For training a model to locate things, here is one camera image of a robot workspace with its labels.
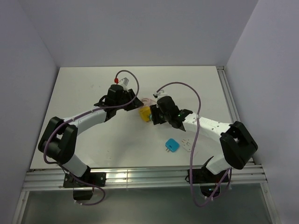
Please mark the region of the yellow cube socket adapter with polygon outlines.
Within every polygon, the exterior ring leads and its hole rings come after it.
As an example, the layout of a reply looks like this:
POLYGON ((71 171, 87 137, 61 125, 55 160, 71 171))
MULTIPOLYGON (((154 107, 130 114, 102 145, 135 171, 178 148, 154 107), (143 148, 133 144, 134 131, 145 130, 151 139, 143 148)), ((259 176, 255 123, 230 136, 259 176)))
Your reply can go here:
POLYGON ((141 119, 145 122, 151 121, 151 111, 149 106, 145 106, 139 109, 139 115, 141 119))

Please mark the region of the white plug adapter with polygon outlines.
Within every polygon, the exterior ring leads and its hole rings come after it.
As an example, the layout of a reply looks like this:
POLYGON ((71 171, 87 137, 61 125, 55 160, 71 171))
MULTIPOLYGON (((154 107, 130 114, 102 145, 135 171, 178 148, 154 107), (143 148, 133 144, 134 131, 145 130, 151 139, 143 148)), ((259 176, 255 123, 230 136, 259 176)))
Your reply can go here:
POLYGON ((181 146, 185 151, 190 153, 192 151, 193 142, 194 139, 184 138, 181 140, 181 146))

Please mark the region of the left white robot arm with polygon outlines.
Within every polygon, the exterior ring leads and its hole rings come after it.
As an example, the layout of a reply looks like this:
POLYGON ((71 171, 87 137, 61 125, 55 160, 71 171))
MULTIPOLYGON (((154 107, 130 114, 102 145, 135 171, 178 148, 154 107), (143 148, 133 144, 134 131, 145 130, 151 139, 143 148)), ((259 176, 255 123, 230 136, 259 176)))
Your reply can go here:
POLYGON ((126 90, 121 85, 113 84, 91 110, 72 118, 51 118, 38 143, 38 150, 43 153, 44 159, 53 159, 54 164, 75 175, 74 181, 79 186, 86 186, 91 180, 90 168, 75 155, 77 136, 97 124, 107 122, 118 110, 131 111, 141 106, 143 102, 132 89, 126 90))

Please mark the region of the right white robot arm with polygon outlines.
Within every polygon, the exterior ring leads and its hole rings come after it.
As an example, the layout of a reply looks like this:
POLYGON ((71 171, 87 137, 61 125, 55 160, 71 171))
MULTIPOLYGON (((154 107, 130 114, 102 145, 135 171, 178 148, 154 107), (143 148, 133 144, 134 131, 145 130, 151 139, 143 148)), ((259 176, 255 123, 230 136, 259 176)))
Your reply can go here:
POLYGON ((241 170, 258 150, 258 145, 242 122, 221 123, 182 109, 168 95, 155 94, 155 105, 150 106, 154 125, 169 123, 184 132, 194 132, 220 143, 222 152, 210 158, 202 170, 203 179, 214 181, 229 168, 241 170))

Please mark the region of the blue plug adapter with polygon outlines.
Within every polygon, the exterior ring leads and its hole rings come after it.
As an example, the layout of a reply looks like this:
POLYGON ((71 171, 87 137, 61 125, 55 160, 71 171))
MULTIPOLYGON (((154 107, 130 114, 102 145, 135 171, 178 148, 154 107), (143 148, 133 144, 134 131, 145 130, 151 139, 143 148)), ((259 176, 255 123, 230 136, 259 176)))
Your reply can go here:
POLYGON ((180 144, 174 140, 173 138, 170 138, 165 143, 166 152, 176 152, 180 148, 180 144))

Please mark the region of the aluminium front rail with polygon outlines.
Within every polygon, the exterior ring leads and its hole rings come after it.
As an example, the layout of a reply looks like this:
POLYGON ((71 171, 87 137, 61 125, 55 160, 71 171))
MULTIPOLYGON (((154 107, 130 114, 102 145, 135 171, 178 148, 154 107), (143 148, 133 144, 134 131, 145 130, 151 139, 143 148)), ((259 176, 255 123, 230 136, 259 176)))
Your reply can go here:
MULTIPOLYGON (((157 168, 92 169, 106 173, 104 189, 136 189, 159 187, 185 187, 186 166, 157 168)), ((64 190, 64 172, 61 169, 33 170, 26 173, 22 191, 64 190)), ((266 183, 267 178, 261 165, 246 165, 242 170, 232 170, 232 184, 266 183)))

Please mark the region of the aluminium rail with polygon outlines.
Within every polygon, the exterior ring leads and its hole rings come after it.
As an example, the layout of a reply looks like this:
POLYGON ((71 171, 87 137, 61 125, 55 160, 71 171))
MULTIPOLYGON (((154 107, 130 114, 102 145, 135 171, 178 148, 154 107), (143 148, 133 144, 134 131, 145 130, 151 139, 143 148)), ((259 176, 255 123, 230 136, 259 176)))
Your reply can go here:
MULTIPOLYGON (((104 189, 136 189, 159 187, 185 187, 186 166, 157 168, 92 169, 106 173, 104 189)), ((26 173, 22 191, 64 190, 64 172, 61 169, 33 170, 26 173)), ((261 165, 246 165, 242 170, 232 170, 232 184, 266 183, 267 178, 261 165)))
POLYGON ((217 67, 232 123, 221 133, 220 143, 227 162, 235 169, 243 169, 258 146, 246 126, 240 121, 223 67, 217 67))

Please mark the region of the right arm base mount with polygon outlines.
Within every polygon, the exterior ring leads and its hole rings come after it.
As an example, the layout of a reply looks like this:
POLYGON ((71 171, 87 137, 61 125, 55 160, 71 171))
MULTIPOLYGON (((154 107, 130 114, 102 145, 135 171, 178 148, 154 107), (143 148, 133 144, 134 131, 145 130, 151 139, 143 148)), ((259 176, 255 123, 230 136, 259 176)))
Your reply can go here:
POLYGON ((232 170, 226 173, 226 171, 221 171, 219 174, 213 175, 205 168, 196 168, 192 170, 192 183, 193 184, 209 184, 205 186, 200 186, 200 191, 203 197, 208 198, 211 196, 212 192, 217 187, 217 184, 223 178, 221 183, 226 183, 226 187, 221 190, 221 186, 218 187, 213 199, 218 198, 222 193, 226 192, 231 186, 232 170))

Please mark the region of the aluminium right rail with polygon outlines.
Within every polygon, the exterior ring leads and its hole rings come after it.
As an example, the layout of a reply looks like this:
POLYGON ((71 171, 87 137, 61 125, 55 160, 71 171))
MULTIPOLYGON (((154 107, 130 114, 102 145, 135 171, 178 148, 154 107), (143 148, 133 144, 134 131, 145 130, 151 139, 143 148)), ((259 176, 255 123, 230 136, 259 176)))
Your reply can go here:
POLYGON ((220 143, 227 162, 235 169, 243 169, 258 146, 246 126, 240 121, 223 67, 217 67, 232 123, 221 133, 220 143))

